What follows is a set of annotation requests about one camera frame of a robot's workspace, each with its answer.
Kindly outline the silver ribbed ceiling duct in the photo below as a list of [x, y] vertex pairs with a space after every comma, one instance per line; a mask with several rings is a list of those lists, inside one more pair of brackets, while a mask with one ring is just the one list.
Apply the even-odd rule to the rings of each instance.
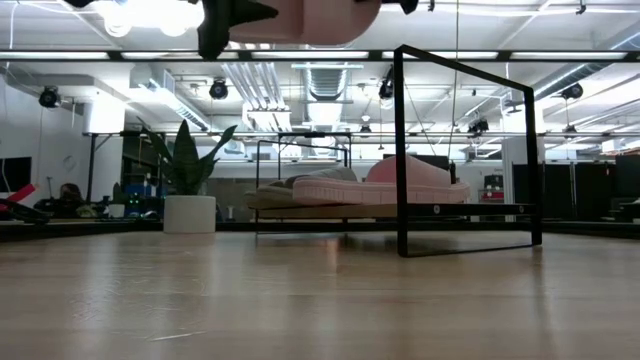
[[347, 99], [347, 63], [307, 63], [302, 77], [307, 103], [341, 103]]

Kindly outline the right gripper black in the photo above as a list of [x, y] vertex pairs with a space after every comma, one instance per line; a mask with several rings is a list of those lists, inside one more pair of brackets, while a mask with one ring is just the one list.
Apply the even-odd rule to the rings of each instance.
[[405, 14], [414, 12], [419, 4], [419, 0], [354, 0], [356, 3], [367, 1], [379, 1], [381, 4], [399, 5]]

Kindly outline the black wall screen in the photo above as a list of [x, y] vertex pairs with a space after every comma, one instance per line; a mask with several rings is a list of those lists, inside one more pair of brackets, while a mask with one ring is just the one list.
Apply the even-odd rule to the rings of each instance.
[[16, 192], [31, 183], [31, 157], [0, 158], [0, 193]]

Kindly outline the black room partition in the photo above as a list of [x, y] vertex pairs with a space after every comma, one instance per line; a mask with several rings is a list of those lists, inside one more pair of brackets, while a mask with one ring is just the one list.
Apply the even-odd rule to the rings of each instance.
[[608, 217], [614, 197], [615, 170], [611, 163], [539, 164], [542, 217], [587, 222]]

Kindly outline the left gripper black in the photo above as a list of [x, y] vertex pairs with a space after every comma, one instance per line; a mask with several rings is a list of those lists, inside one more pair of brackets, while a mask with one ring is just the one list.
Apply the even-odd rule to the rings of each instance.
[[226, 48], [231, 26], [276, 18], [276, 8], [254, 0], [201, 0], [204, 18], [197, 28], [198, 53], [216, 60]]

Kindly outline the person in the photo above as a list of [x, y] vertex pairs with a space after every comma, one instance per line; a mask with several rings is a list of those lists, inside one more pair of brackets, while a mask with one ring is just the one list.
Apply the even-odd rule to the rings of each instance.
[[59, 197], [52, 200], [51, 210], [55, 218], [77, 218], [78, 209], [85, 205], [80, 188], [74, 183], [60, 186]]

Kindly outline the red flat object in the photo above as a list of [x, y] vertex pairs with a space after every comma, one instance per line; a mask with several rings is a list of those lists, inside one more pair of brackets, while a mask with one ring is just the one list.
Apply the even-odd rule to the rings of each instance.
[[[20, 190], [18, 190], [17, 192], [11, 194], [7, 198], [7, 200], [13, 203], [20, 203], [22, 200], [26, 199], [31, 194], [33, 194], [36, 190], [37, 190], [37, 187], [35, 185], [28, 184], [23, 188], [21, 188]], [[5, 212], [7, 210], [8, 210], [7, 205], [0, 204], [0, 212]]]

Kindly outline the pink rubber slide sandal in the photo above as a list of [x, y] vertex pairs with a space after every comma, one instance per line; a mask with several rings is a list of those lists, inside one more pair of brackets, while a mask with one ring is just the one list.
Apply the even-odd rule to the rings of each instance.
[[[468, 184], [452, 183], [451, 175], [416, 157], [406, 156], [407, 202], [410, 204], [464, 203], [471, 197]], [[304, 205], [385, 205], [397, 203], [396, 157], [374, 164], [363, 182], [304, 176], [292, 185], [293, 200]]]
[[234, 26], [239, 43], [343, 45], [374, 22], [381, 0], [258, 0], [279, 11], [276, 18]]

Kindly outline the wooden shelf with black frame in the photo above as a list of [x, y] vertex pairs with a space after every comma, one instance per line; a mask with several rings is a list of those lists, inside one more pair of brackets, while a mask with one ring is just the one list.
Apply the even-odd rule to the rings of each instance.
[[[406, 153], [404, 61], [409, 55], [420, 62], [434, 63], [449, 68], [455, 74], [464, 73], [512, 90], [520, 91], [524, 97], [526, 125], [526, 154], [529, 174], [529, 204], [468, 204], [464, 198], [455, 200], [454, 195], [461, 190], [460, 185], [430, 186], [432, 192], [427, 200], [408, 180], [408, 159]], [[394, 103], [395, 103], [395, 182], [390, 185], [396, 202], [391, 204], [336, 204], [303, 206], [283, 209], [269, 209], [266, 218], [284, 219], [343, 219], [385, 218], [395, 221], [397, 232], [397, 254], [403, 258], [427, 257], [427, 251], [414, 252], [410, 249], [409, 231], [413, 221], [420, 218], [449, 218], [462, 216], [500, 215], [527, 216], [531, 245], [542, 244], [541, 194], [539, 188], [538, 145], [535, 121], [534, 90], [524, 84], [493, 75], [491, 73], [447, 59], [431, 52], [402, 45], [394, 50], [393, 56]]]

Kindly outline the snake plant in white pot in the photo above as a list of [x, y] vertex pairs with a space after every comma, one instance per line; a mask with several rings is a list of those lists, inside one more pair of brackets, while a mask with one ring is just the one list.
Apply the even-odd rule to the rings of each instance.
[[142, 131], [149, 138], [173, 189], [164, 203], [164, 233], [213, 234], [216, 231], [216, 198], [203, 195], [202, 185], [215, 169], [218, 151], [234, 137], [236, 128], [233, 125], [224, 130], [217, 145], [203, 157], [199, 156], [186, 120], [178, 129], [172, 151], [156, 132]]

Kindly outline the small cactus in white pot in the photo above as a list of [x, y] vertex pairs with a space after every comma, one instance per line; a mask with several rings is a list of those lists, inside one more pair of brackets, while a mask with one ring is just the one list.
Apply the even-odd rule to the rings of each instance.
[[113, 185], [112, 196], [108, 205], [108, 212], [112, 218], [123, 218], [125, 216], [128, 195], [122, 191], [118, 182]]

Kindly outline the black aluminium rig frame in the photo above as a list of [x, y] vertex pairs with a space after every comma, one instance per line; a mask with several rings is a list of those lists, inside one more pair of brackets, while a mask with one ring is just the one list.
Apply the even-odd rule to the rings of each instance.
[[[31, 225], [9, 223], [0, 225], [0, 243], [48, 238], [79, 237], [129, 232], [158, 232], [158, 222], [75, 222]], [[392, 222], [373, 223], [221, 223], [222, 232], [272, 233], [341, 233], [394, 231]], [[411, 231], [527, 231], [524, 222], [419, 222], [409, 225]], [[545, 222], [542, 230], [548, 233], [602, 236], [640, 240], [640, 224], [598, 222]]]

